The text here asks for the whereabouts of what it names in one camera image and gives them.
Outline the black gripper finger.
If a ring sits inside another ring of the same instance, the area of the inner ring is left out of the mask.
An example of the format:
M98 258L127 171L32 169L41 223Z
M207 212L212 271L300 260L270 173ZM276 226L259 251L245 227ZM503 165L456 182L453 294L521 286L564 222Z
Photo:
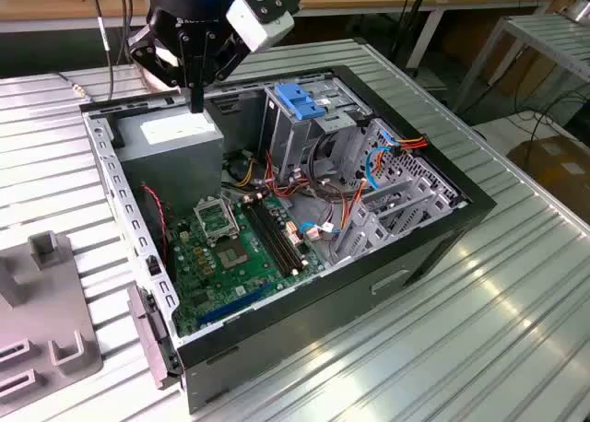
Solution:
M239 35L206 36L205 49L197 68L196 112L204 109L204 91L207 86L225 80L245 58L245 43Z
M149 25L135 31L127 40L131 59L169 88L178 88L191 113L197 113L197 88L185 68L184 60L176 63L162 59L157 53L156 38Z

